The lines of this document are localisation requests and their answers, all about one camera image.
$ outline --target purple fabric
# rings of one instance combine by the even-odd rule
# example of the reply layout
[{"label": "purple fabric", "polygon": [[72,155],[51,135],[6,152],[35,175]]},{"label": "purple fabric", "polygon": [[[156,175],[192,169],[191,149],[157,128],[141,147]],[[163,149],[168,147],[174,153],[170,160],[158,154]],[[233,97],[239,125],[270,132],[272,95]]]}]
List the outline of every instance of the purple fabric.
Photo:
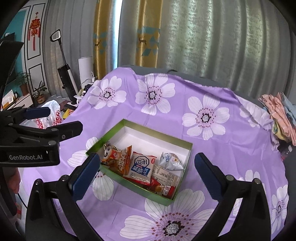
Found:
[{"label": "purple fabric", "polygon": [[[96,82],[65,120],[81,121],[83,131],[61,142],[61,163],[24,170],[22,183],[28,194],[37,178],[47,182],[69,175],[74,166],[83,162],[86,150],[126,118],[189,141],[193,149],[176,201],[168,207],[98,174],[78,205],[104,240],[191,240],[217,205],[194,168],[198,152],[203,152],[224,174],[247,181],[261,179],[270,209],[272,238],[276,236],[287,214],[288,182],[280,153],[272,150],[270,131],[263,128],[270,120],[254,124],[258,119],[255,111],[244,108],[231,90],[201,86],[178,76],[140,76],[131,69],[117,68],[104,79],[108,81]],[[222,233],[230,229],[239,205],[237,200]],[[72,232],[59,207],[58,212],[66,229]]]}]

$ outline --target black wire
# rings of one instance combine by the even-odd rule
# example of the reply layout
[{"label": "black wire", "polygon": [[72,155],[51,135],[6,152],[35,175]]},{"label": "black wire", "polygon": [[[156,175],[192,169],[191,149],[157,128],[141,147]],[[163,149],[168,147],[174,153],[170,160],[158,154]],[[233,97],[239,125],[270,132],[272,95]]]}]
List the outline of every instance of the black wire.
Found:
[{"label": "black wire", "polygon": [[20,200],[22,201],[22,203],[23,203],[23,205],[25,206],[25,208],[28,209],[27,205],[24,203],[24,201],[23,201],[22,198],[20,197],[20,194],[18,193],[17,195],[19,196],[19,198],[20,198]]}]

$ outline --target screw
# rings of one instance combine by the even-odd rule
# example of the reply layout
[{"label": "screw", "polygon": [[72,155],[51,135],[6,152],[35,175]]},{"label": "screw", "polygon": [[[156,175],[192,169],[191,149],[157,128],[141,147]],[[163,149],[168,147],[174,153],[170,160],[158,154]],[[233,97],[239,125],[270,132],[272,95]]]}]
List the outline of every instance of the screw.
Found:
[{"label": "screw", "polygon": [[226,176],[226,179],[227,179],[228,181],[233,181],[233,180],[234,180],[234,177],[233,177],[232,175],[227,175],[227,176]]},{"label": "screw", "polygon": [[61,177],[61,180],[64,182],[64,181],[67,181],[68,178],[69,178],[68,175],[63,175],[63,176]]},{"label": "screw", "polygon": [[50,145],[50,146],[54,146],[56,144],[56,141],[49,141],[48,142],[48,145]]},{"label": "screw", "polygon": [[258,179],[258,178],[254,178],[254,182],[255,182],[256,184],[260,184],[260,183],[261,183],[260,179]]},{"label": "screw", "polygon": [[35,182],[35,185],[38,185],[38,184],[40,184],[40,183],[41,183],[41,181],[42,181],[41,179],[37,179],[37,180],[36,180],[36,182]]}]

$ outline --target flower pot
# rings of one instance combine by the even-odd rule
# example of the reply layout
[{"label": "flower pot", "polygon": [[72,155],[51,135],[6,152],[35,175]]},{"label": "flower pot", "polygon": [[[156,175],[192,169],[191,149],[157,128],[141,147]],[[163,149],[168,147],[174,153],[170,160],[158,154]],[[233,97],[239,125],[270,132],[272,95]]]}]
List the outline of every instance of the flower pot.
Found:
[{"label": "flower pot", "polygon": [[20,89],[22,91],[23,96],[25,96],[25,95],[27,95],[29,93],[27,83],[22,84],[20,86]]},{"label": "flower pot", "polygon": [[43,104],[45,102],[45,94],[38,96],[36,99],[38,104]]}]

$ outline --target open cardboard box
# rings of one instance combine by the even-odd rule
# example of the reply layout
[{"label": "open cardboard box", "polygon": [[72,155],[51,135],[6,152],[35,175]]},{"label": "open cardboard box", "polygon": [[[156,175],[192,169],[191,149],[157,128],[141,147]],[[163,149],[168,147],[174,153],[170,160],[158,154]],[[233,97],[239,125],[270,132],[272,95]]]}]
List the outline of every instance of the open cardboard box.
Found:
[{"label": "open cardboard box", "polygon": [[156,162],[159,160],[162,152],[176,154],[182,162],[184,170],[170,171],[171,173],[179,177],[179,181],[172,199],[159,196],[136,185],[133,182],[126,180],[120,175],[109,170],[107,166],[100,166],[100,171],[103,172],[105,175],[118,182],[119,184],[125,186],[126,188],[142,195],[143,197],[146,197],[165,206],[170,205],[174,201],[176,193],[178,192],[178,188],[186,171],[192,143],[123,119],[113,128],[111,128],[111,130],[109,130],[96,144],[94,144],[86,154],[89,155],[91,152],[95,152],[100,156],[100,159],[102,159],[104,157],[103,145],[107,141],[110,141],[110,143],[116,146],[118,149],[124,149],[132,145],[132,153],[133,151],[135,151],[138,153],[142,153],[143,155],[156,156]]}]

